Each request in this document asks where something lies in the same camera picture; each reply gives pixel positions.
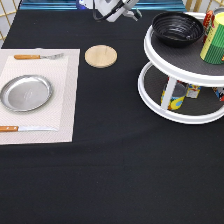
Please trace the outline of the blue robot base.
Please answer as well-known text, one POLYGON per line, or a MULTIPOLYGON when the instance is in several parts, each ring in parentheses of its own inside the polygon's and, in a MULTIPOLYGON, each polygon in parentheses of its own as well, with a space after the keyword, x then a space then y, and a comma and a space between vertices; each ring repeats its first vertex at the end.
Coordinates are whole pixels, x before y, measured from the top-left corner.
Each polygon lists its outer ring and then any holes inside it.
MULTIPOLYGON (((139 0, 134 9, 185 11, 185 0, 139 0)), ((21 0, 21 10, 84 10, 78 0, 21 0)))

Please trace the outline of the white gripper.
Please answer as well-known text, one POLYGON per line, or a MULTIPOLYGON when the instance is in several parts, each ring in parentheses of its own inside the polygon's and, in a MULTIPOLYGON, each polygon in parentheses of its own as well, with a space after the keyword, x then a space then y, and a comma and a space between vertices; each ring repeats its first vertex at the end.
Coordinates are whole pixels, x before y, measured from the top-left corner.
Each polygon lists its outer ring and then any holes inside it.
POLYGON ((139 0, 93 0, 93 18, 96 21, 115 22, 121 15, 138 21, 142 14, 132 8, 139 0))

